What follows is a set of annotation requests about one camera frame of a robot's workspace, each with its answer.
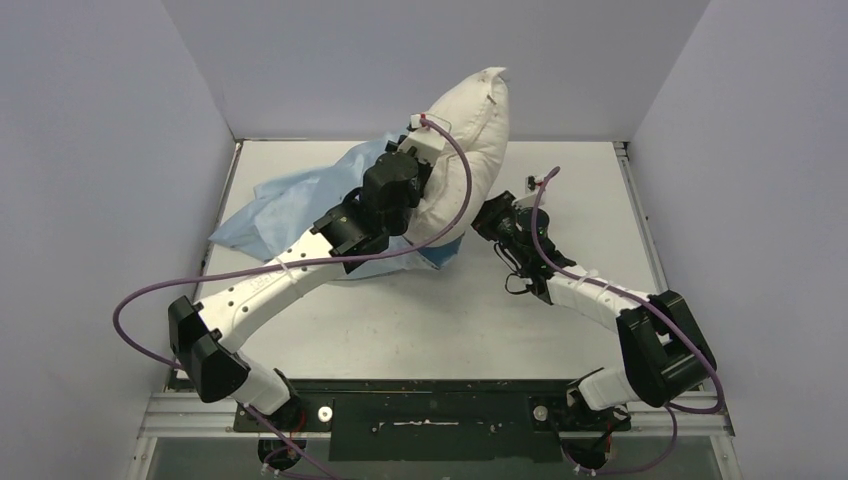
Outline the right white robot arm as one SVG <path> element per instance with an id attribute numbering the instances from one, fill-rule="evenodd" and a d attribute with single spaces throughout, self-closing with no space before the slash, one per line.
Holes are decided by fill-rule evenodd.
<path id="1" fill-rule="evenodd" d="M 525 293 L 616 334 L 622 366 L 596 368 L 569 389 L 565 409 L 574 425 L 589 428 L 606 409 L 631 401 L 672 405 L 716 374 L 715 357 L 680 294 L 634 291 L 599 277 L 556 249 L 548 225 L 546 212 L 520 204 L 510 192 L 485 201 L 472 222 L 524 282 Z"/>

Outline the light blue pillowcase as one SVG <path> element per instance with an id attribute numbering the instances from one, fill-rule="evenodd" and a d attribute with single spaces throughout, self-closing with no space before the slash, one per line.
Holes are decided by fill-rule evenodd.
<path id="1" fill-rule="evenodd" d="M 254 199 L 224 220 L 209 237 L 213 244 L 268 262 L 290 247 L 315 220 L 362 183 L 389 141 L 400 131 L 350 148 L 333 165 L 279 176 L 253 188 Z M 462 236 L 403 256 L 369 261 L 342 280 L 361 280 L 407 270 L 439 270 L 459 253 Z"/>

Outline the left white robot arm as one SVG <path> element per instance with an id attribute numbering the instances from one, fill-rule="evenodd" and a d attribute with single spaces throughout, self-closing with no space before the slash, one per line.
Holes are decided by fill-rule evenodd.
<path id="1" fill-rule="evenodd" d="M 276 430 L 298 419 L 290 383 L 241 353 L 266 322 L 317 287 L 353 272 L 387 251 L 406 232 L 433 168 L 401 151 L 384 153 L 350 191 L 270 261 L 265 273 L 193 303 L 168 308 L 171 348 L 200 399 L 230 397 L 259 411 Z"/>

